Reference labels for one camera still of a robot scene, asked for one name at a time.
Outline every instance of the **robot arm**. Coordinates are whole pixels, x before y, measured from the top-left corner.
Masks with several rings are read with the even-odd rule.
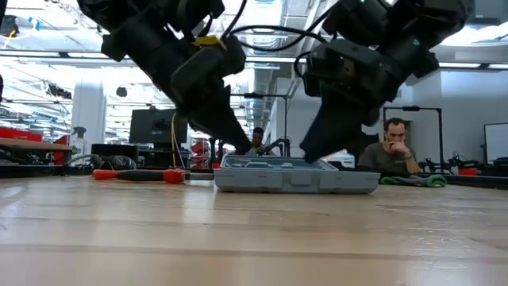
[[[439,68],[429,50],[460,31],[468,17],[462,0],[341,0],[322,28],[344,40],[318,45],[306,58],[305,91],[321,108],[300,145],[306,160],[347,148],[361,126],[379,120],[411,74]]]
[[[244,69],[245,54],[235,36],[219,41],[191,30],[206,16],[217,18],[221,0],[78,0],[79,8],[110,32],[101,52],[121,61],[127,55],[176,105],[193,129],[221,138],[238,152],[250,140],[229,106],[223,77]],[[178,39],[169,25],[186,35]]]
[[[116,61],[129,55],[192,128],[234,145],[239,154],[250,150],[229,106],[230,87],[224,87],[222,79],[244,69],[241,43],[229,33],[220,41],[191,34],[206,16],[217,18],[224,12],[221,0],[78,3],[110,32],[104,36],[104,54]],[[393,6],[384,0],[337,2],[323,29],[345,40],[322,43],[306,58],[305,91],[322,99],[300,145],[306,160],[344,149],[361,135],[362,124],[371,126],[379,119],[379,108],[394,100],[409,75],[422,77],[437,70],[429,50],[461,30],[466,18],[462,0],[399,0]],[[169,25],[185,37],[178,39]]]

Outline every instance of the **person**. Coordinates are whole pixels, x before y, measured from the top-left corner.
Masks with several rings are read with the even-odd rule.
[[[414,151],[404,143],[406,139],[404,120],[401,118],[388,119],[383,128],[384,141],[367,146],[360,156],[358,165],[387,172],[420,172]]]
[[[252,131],[252,148],[245,154],[249,156],[255,156],[257,154],[258,149],[265,148],[266,146],[263,145],[263,135],[264,130],[261,127],[256,127]],[[268,151],[268,156],[276,156],[273,151]]]

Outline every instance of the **black cable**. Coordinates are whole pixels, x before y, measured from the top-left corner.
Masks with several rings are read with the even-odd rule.
[[[282,31],[282,32],[289,32],[289,33],[300,34],[301,35],[300,37],[302,39],[304,37],[312,37],[312,38],[320,41],[321,43],[325,43],[327,41],[323,36],[317,35],[315,33],[309,32],[309,31],[305,31],[305,30],[302,30],[302,29],[290,28],[290,27],[282,27],[282,26],[277,26],[277,25],[246,25],[246,26],[234,29],[231,33],[243,32],[243,31],[247,31],[247,30],[250,30],[250,29],[272,29],[274,31]],[[247,47],[247,48],[252,48],[254,50],[263,51],[263,52],[279,52],[279,51],[283,51],[283,50],[285,50],[287,48],[292,47],[296,43],[290,43],[290,44],[284,45],[284,46],[279,47],[279,48],[263,48],[263,47],[256,47],[256,46],[253,46],[251,44],[247,44],[247,43],[241,42],[241,44],[243,46]]]
[[[242,0],[240,4],[240,9],[238,10],[238,13],[235,15],[231,23],[229,23],[228,28],[224,30],[224,33],[221,36],[221,40],[224,40],[227,36],[229,36],[230,33],[233,33],[233,28],[237,24],[238,20],[240,20],[240,16],[245,10],[245,7],[247,6],[247,0]]]
[[[298,76],[298,77],[303,77],[302,73],[300,72],[300,70],[298,69],[298,64],[301,60],[301,58],[303,58],[304,56],[307,56],[309,55],[310,52],[302,52],[301,54],[299,54],[296,59],[294,59],[294,62],[293,62],[293,70],[294,70],[294,73]]]
[[[313,29],[315,29],[319,23],[321,23],[322,21],[324,21],[326,19],[326,17],[328,17],[330,11],[332,10],[333,6],[328,8],[321,16],[319,16],[318,19],[316,19],[316,21],[314,23],[312,23],[309,28],[307,28],[305,31],[306,32],[312,32]],[[237,29],[234,29],[231,31],[231,34],[234,34],[234,33],[239,33],[239,32],[242,32],[242,31],[245,31],[247,29],[242,29],[244,27],[240,27],[240,28],[237,28]],[[247,48],[252,48],[254,50],[257,50],[257,51],[262,51],[262,52],[280,52],[280,51],[283,51],[285,49],[289,49],[291,47],[293,47],[294,45],[296,45],[297,43],[299,43],[301,40],[303,40],[304,38],[306,37],[306,35],[304,34],[301,34],[300,33],[300,36],[298,36],[298,38],[296,38],[294,41],[292,41],[291,43],[289,44],[285,44],[285,45],[282,45],[278,48],[263,48],[263,47],[256,47],[256,46],[253,46],[251,44],[247,44],[245,42],[240,42],[243,46],[247,47]]]

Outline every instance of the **wood grain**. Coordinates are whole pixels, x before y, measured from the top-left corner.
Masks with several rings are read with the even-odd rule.
[[[508,192],[0,180],[0,285],[506,285]]]

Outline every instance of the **gray plastic case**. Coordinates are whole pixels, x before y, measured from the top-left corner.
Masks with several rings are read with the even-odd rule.
[[[323,160],[226,155],[214,179],[221,191],[353,195],[375,191],[379,173],[338,171]]]

